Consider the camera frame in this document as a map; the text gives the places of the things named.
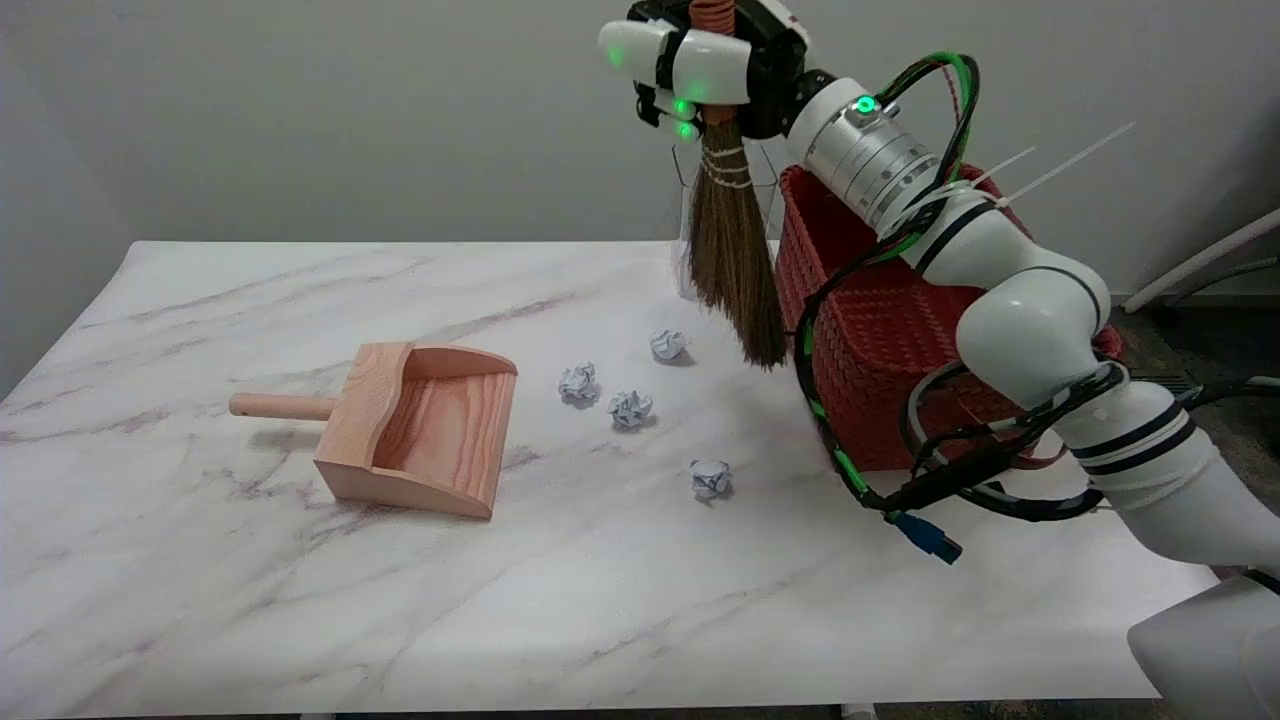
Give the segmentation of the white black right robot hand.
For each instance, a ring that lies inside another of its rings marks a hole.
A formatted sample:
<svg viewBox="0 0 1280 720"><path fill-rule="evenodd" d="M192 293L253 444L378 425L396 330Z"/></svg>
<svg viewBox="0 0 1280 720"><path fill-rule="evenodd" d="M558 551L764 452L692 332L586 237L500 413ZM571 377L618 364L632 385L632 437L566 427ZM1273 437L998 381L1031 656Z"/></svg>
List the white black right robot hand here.
<svg viewBox="0 0 1280 720"><path fill-rule="evenodd" d="M782 1L635 1L596 46L631 79L639 120L680 141L727 117L745 138L787 135L836 79Z"/></svg>

